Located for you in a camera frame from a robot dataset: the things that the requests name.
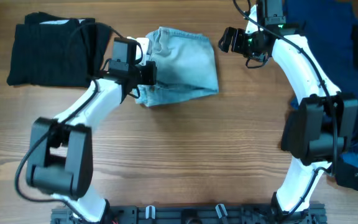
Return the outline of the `light blue denim shorts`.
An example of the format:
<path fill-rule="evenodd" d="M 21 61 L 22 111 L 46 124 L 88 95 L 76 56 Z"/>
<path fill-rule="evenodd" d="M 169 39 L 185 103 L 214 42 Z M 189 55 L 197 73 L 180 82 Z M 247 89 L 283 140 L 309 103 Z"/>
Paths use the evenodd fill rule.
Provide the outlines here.
<path fill-rule="evenodd" d="M 208 37 L 159 27 L 149 39 L 146 59 L 157 67 L 156 84 L 139 85 L 137 104 L 147 107 L 181 103 L 219 93 L 213 46 Z"/>

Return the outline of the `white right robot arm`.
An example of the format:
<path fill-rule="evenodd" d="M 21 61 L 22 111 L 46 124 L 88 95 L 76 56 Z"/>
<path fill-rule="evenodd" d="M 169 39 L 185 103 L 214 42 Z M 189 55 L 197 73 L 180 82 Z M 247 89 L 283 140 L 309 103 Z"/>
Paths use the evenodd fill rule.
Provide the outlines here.
<path fill-rule="evenodd" d="M 281 1 L 258 1 L 242 10 L 245 29 L 228 27 L 218 42 L 248 61 L 265 65 L 273 59 L 295 93 L 298 109 L 288 115 L 281 148 L 292 155 L 281 187 L 273 196 L 282 219 L 306 213 L 310 197 L 323 173 L 337 175 L 340 155 L 347 151 L 356 121 L 358 102 L 343 93 L 315 59 L 301 29 L 287 23 Z"/>

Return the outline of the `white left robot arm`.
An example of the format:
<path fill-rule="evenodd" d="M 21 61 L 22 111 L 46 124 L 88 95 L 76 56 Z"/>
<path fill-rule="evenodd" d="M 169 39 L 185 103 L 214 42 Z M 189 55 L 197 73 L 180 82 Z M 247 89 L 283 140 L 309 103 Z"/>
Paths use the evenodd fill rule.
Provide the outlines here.
<path fill-rule="evenodd" d="M 92 79 L 87 91 L 53 119 L 39 117 L 32 125 L 30 148 L 21 161 L 27 185 L 68 207 L 66 218 L 52 223 L 111 223 L 109 202 L 91 186 L 92 135 L 102 120 L 139 85 L 156 83 L 157 66 L 112 61 Z"/>

